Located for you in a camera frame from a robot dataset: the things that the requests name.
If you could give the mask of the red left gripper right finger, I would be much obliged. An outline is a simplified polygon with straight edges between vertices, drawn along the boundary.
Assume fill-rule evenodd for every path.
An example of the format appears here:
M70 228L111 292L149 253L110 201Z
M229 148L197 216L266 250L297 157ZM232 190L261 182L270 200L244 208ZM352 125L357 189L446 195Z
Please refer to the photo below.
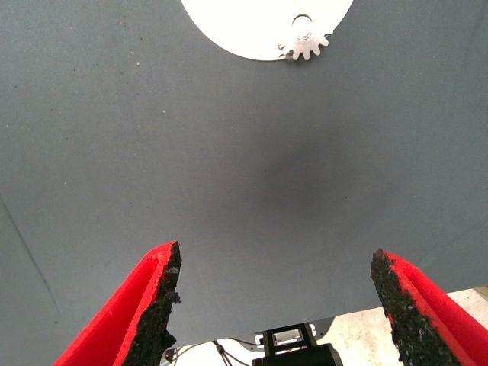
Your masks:
M371 279L404 365L487 364L487 329L415 265L378 249Z

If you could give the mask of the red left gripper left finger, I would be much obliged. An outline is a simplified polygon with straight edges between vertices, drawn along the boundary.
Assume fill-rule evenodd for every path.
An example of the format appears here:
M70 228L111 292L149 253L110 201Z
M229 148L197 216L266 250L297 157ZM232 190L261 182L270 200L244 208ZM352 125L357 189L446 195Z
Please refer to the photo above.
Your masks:
M178 242L146 253L55 365L158 365L176 343L167 330L181 270Z

